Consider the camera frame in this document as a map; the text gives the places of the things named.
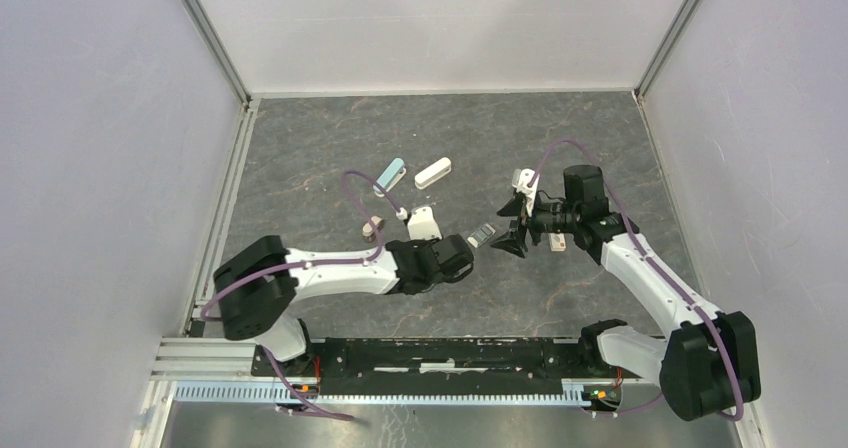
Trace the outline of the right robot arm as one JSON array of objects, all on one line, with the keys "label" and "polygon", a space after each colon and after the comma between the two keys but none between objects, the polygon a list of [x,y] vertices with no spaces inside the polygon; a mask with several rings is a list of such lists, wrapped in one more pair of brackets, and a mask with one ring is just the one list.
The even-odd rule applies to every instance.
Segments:
[{"label": "right robot arm", "polygon": [[538,174],[518,169],[512,197],[498,211],[510,220],[492,247],[525,257],[546,235],[569,235],[577,247],[618,279],[660,328],[654,338],[619,319],[582,329],[577,360],[591,376],[613,367],[657,386],[684,421],[719,414],[740,419],[761,397],[756,331],[743,312],[727,312],[691,288],[653,250],[623,210],[610,207],[601,168],[563,172],[564,194],[539,188]]}]

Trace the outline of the staple box grey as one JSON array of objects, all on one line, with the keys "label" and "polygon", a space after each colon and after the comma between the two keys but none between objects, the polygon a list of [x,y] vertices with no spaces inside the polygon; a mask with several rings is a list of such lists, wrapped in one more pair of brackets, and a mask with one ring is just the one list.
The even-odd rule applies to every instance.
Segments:
[{"label": "staple box grey", "polygon": [[495,237],[497,230],[489,223],[484,223],[467,236],[466,241],[472,248],[480,248]]}]

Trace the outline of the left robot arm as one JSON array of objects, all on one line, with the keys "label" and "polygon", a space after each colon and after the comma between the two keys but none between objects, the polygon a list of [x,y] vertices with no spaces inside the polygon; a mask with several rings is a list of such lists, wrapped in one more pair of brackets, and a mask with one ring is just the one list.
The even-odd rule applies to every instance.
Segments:
[{"label": "left robot arm", "polygon": [[373,250],[349,252],[287,248],[279,236],[269,235],[214,272],[215,293],[201,315],[220,323],[225,339],[254,340],[297,376],[312,367],[314,349],[304,324],[288,314],[290,305],[351,293],[417,295],[463,280],[473,266],[472,248],[459,235],[393,240]]}]

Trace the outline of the white stapler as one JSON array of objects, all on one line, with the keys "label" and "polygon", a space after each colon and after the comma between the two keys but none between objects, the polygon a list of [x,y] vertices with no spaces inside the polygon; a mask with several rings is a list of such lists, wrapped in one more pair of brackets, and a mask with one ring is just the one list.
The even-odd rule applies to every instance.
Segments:
[{"label": "white stapler", "polygon": [[414,176],[415,187],[424,190],[433,183],[444,178],[452,171],[452,161],[448,157],[442,157]]}]

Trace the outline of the light blue stapler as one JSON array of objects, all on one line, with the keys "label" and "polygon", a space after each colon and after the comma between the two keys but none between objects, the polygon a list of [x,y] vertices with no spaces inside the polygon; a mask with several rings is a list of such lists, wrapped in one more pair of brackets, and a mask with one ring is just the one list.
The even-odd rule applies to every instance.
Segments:
[{"label": "light blue stapler", "polygon": [[402,158],[394,158],[377,177],[373,193],[377,197],[383,198],[385,193],[390,192],[406,173],[406,162]]}]

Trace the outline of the small beige stapler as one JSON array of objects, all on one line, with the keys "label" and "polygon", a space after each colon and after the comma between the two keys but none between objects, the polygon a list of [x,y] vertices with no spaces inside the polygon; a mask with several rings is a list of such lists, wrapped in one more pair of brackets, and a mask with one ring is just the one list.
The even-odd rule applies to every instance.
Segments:
[{"label": "small beige stapler", "polygon": [[385,226],[386,220],[379,216],[372,216],[362,227],[362,237],[367,242],[372,242],[376,239],[377,234]]}]

